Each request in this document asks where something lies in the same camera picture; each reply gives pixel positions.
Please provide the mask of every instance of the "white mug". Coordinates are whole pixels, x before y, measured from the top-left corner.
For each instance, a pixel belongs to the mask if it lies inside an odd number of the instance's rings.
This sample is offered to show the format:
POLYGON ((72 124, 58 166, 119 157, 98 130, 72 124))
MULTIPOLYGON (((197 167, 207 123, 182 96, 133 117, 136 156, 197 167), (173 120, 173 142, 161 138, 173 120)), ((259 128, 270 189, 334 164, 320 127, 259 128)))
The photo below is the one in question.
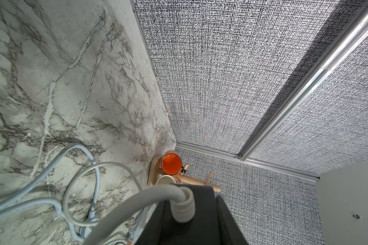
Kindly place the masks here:
POLYGON ((158 178, 157 183, 155 185, 168 185, 168 184, 176 184, 176 181, 169 174, 165 174, 158 178))

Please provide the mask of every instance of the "orange mug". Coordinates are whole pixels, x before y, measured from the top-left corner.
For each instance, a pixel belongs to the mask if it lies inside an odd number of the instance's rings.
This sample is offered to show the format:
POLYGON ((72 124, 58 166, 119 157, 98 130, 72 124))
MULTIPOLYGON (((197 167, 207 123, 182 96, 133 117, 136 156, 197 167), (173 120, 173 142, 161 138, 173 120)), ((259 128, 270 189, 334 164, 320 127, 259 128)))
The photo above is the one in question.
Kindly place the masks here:
POLYGON ((162 170, 169 175, 175 175, 178 172, 185 174, 186 170, 183 169, 181 158, 174 150, 168 150, 165 152, 161 161, 162 170))

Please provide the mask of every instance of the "white wall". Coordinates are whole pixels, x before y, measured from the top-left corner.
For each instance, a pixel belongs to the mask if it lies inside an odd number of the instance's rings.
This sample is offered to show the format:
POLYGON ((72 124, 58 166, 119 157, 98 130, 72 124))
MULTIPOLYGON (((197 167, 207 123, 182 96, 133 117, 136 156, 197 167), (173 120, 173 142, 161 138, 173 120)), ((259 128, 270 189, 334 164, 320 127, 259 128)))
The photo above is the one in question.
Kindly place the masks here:
POLYGON ((316 193, 326 245, 368 244, 368 161, 321 174, 316 193))

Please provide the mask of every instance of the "wooden mug stand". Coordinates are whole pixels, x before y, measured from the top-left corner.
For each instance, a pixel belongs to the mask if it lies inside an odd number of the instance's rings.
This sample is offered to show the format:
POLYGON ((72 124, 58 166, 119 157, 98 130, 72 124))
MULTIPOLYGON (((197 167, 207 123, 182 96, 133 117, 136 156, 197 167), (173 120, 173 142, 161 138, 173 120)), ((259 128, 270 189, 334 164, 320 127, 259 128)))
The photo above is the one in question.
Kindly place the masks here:
MULTIPOLYGON (((149 171, 149 179, 147 180, 148 186, 153 186, 157 183, 157 179, 161 177, 162 175, 165 175, 166 173, 161 168, 161 161, 162 161, 163 155, 156 156, 152 159, 151 165, 150 165, 150 171, 149 171)), ((179 183, 187 183, 192 185, 205 185, 205 186, 212 186, 213 190, 216 192, 221 191, 221 186, 215 185, 210 183, 211 176, 213 175, 213 172, 210 171, 210 173, 207 175, 206 180, 196 179, 193 177, 190 177, 183 173, 177 173, 175 175, 172 175, 172 177, 175 180, 178 180, 179 183)))

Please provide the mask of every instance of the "light blue cable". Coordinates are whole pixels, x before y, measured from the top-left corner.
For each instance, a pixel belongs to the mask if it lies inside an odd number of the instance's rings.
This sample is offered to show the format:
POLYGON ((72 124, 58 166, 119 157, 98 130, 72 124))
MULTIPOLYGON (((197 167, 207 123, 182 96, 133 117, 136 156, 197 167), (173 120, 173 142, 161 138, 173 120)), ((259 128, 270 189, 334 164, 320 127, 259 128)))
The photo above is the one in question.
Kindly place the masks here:
MULTIPOLYGON (((50 164, 33 181, 31 181, 24 188, 18 190, 13 196, 1 201, 0 202, 0 210, 2 210, 4 208, 6 208, 7 206, 15 203, 16 201, 19 201, 24 195, 29 193, 41 180, 43 180, 49 174, 49 172, 51 170, 54 169, 54 167, 61 160, 61 158, 63 158, 63 156, 67 152, 69 152, 70 150, 72 150, 74 148, 81 149, 88 156, 88 158, 90 159, 92 164, 97 163, 94 156, 93 156, 93 154, 91 154, 91 152, 84 145, 70 144, 66 148, 62 149, 60 151, 60 153, 57 154, 57 156, 55 156, 55 158, 50 162, 50 164)), ((95 183, 93 201, 92 201, 91 208, 90 208, 90 211, 89 211, 90 215, 95 214, 95 205, 97 203, 98 191, 99 191, 99 188, 100 188, 100 171, 99 171, 98 168, 95 169, 95 175, 96 175, 96 183, 95 183)))
POLYGON ((66 222, 68 223, 68 227, 69 227, 69 232, 71 234, 71 236, 79 242, 84 242, 84 238, 79 236, 76 232, 75 232, 75 227, 72 223, 70 223, 67 218, 65 217, 65 215, 62 212, 62 206, 60 204, 60 202, 56 199, 50 198, 50 197, 41 197, 41 198, 35 198, 35 199, 31 199, 29 201, 25 201, 25 202, 21 202, 18 203, 14 206, 5 208, 3 210, 0 211, 0 218, 2 218, 3 216, 9 215, 12 212, 21 210, 23 208, 27 208, 30 206, 34 206, 34 205, 38 205, 38 204, 51 204, 54 207, 55 212, 57 213, 57 215, 63 217, 66 222))

